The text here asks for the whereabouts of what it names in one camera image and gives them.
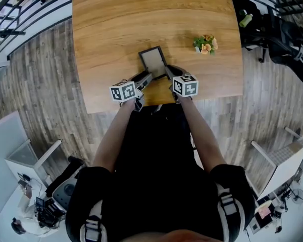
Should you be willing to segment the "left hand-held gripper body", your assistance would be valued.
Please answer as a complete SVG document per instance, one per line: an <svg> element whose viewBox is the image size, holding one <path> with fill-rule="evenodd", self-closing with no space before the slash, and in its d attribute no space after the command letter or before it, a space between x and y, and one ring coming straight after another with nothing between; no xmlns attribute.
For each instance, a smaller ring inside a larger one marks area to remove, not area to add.
<svg viewBox="0 0 303 242"><path fill-rule="evenodd" d="M135 111L141 111L144 105L144 94L140 89L143 73L131 77L129 80L122 80L109 87L112 100L122 105L124 102L134 99Z"/></svg>

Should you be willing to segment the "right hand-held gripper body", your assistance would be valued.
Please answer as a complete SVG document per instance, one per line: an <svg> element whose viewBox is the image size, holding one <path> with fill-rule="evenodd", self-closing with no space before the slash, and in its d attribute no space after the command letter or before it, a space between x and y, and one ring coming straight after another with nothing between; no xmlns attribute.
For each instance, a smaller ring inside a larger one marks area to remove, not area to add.
<svg viewBox="0 0 303 242"><path fill-rule="evenodd" d="M170 91L173 95L175 102L178 104L179 98L189 97L192 98L198 94L198 85L199 81L196 76L187 72L186 70L174 66L175 68L175 77L171 80Z"/></svg>

